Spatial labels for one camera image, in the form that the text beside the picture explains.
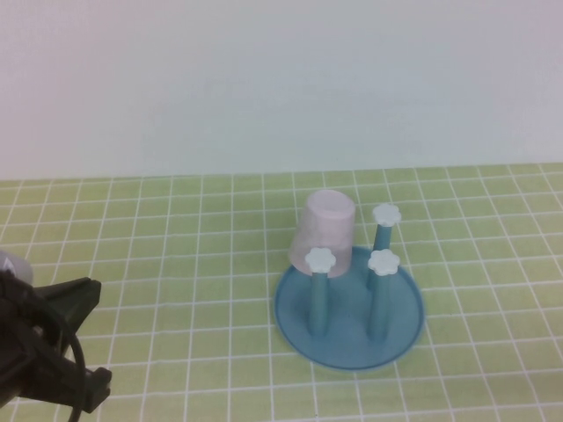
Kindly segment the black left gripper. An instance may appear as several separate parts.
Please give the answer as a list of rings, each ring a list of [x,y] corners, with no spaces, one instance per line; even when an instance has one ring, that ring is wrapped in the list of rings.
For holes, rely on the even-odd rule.
[[[101,288],[88,277],[32,287],[1,272],[1,405],[27,397],[93,413],[109,397],[113,373],[85,368],[77,340]]]

